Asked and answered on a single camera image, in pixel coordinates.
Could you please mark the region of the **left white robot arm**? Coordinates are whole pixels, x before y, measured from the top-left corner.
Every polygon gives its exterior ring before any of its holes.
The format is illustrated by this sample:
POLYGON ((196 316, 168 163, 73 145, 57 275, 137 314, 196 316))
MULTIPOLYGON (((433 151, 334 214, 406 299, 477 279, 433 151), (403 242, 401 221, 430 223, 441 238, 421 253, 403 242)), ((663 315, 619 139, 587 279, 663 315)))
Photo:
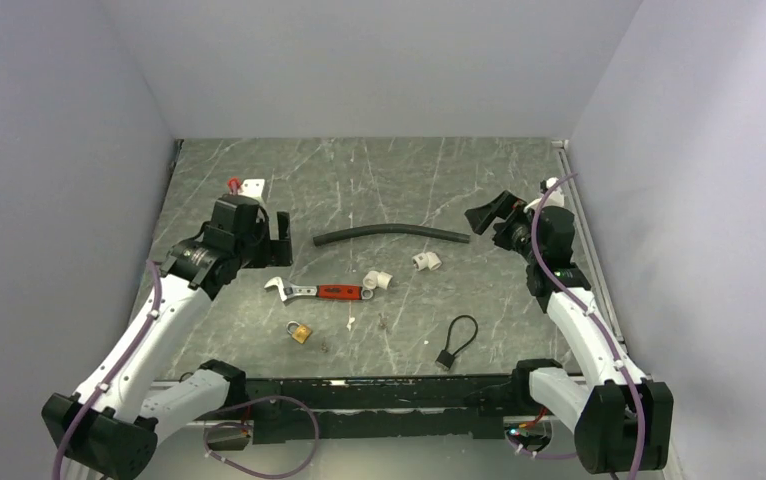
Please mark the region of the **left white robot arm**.
POLYGON ((150 395, 161 367, 182 337, 243 268, 293 262, 290 215, 276 214, 277 236, 262 203, 225 194, 197 235, 149 263, 153 291, 97 369, 70 395, 54 393, 42 408, 57 451, 52 478, 65 459, 111 479, 135 479, 157 447, 189 422, 213 412, 238 417, 249 398, 244 371, 209 360, 187 380, 150 395))

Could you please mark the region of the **white pipe elbow near wrench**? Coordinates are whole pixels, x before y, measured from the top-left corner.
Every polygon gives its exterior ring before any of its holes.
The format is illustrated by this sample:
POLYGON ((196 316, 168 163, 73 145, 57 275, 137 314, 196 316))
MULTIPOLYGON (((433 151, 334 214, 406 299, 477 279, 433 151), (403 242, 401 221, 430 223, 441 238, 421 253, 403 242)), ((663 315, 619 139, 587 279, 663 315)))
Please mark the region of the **white pipe elbow near wrench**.
POLYGON ((363 277, 362 285, 366 289, 388 290, 392 284, 393 276, 385 271, 370 270, 363 277))

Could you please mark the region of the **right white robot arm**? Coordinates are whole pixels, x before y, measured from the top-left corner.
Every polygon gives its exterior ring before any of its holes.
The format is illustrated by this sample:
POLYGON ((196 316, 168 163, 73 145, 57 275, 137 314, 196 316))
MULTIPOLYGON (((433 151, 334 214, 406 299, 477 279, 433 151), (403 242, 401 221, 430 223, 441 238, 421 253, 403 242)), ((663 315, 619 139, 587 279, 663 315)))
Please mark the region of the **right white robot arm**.
POLYGON ((572 433, 575 456, 591 474, 666 467, 674 396, 623 350, 602 319, 592 287, 573 260, 575 216, 551 200, 527 204, 509 191, 465 213, 471 230, 527 263, 527 287, 556 325, 581 370, 576 381, 555 361, 523 361, 510 388, 516 411, 546 408, 572 433))

